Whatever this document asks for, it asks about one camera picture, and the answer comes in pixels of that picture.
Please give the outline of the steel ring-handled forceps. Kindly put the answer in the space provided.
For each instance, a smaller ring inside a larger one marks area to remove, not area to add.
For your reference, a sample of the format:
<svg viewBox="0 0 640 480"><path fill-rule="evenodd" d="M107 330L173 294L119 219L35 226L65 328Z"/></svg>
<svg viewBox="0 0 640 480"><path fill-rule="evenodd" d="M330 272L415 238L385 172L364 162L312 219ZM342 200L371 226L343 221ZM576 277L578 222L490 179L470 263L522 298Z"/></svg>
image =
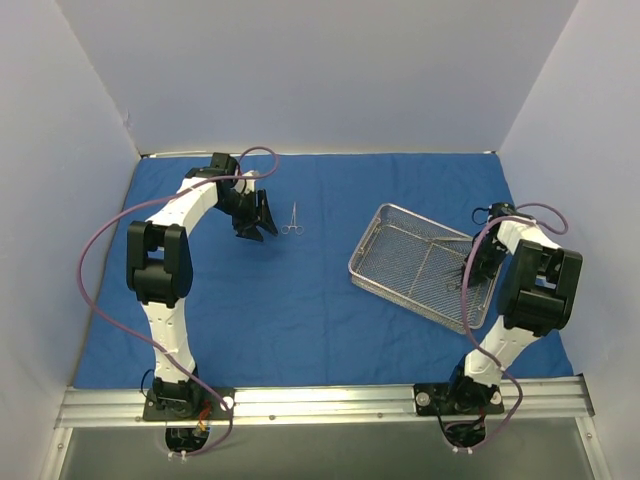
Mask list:
<svg viewBox="0 0 640 480"><path fill-rule="evenodd" d="M304 227L298 224L297 221L297 202L294 201L292 205L291 217L287 225L281 227L281 233L283 235L295 234L302 235L304 233Z"/></svg>

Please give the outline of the wire mesh instrument tray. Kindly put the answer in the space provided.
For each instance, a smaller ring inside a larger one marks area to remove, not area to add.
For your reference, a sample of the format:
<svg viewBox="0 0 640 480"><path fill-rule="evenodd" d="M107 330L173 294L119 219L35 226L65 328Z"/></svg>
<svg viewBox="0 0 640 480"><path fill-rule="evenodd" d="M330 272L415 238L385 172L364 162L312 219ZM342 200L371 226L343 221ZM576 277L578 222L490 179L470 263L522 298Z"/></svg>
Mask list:
<svg viewBox="0 0 640 480"><path fill-rule="evenodd" d="M463 267L472 244L434 243L471 236L391 203L376 211L348 263L353 284L456 333L465 329L460 291L445 289L447 271Z"/></svg>

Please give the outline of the blue surgical wrap cloth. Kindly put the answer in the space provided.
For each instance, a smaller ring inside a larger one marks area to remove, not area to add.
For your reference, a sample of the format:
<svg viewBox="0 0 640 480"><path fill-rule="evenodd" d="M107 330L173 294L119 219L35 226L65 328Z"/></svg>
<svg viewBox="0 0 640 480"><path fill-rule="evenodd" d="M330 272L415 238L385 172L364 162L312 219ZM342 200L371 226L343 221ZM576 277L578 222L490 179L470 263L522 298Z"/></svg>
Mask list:
<svg viewBox="0 0 640 480"><path fill-rule="evenodd" d="M474 233L474 209L511 194L488 154L285 156L261 182L278 225L302 234L240 239L210 211L189 243L188 340L213 386L439 382L468 340L355 286L348 261L378 207L393 203Z"/></svg>

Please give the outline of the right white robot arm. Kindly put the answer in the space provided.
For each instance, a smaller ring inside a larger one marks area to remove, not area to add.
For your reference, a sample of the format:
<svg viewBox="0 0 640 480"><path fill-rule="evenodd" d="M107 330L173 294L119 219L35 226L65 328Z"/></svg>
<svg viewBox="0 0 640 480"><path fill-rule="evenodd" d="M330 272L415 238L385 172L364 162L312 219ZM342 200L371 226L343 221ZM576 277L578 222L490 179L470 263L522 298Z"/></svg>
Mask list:
<svg viewBox="0 0 640 480"><path fill-rule="evenodd" d="M455 412L487 408L506 370L532 343L568 323L583 266L583 255L552 241L546 224L509 203L485 209L487 221L473 238L460 270L461 308L467 291L496 278L505 259L506 277L498 291L497 319L481 342L460 361L444 400Z"/></svg>

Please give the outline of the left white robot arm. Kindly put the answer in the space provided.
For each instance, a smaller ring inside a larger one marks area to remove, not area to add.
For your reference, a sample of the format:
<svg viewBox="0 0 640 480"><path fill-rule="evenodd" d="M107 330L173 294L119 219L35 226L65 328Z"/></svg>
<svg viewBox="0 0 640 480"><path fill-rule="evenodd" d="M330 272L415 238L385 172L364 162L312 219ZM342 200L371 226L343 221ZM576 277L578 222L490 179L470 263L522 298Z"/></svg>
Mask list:
<svg viewBox="0 0 640 480"><path fill-rule="evenodd" d="M228 215L237 237L263 241L277 235L262 174L244 172L239 159L215 153L193 168L155 214L127 229L126 283L140 303L155 353L151 400L160 410L190 419L205 401L186 327L186 297L193 284L189 236L212 209Z"/></svg>

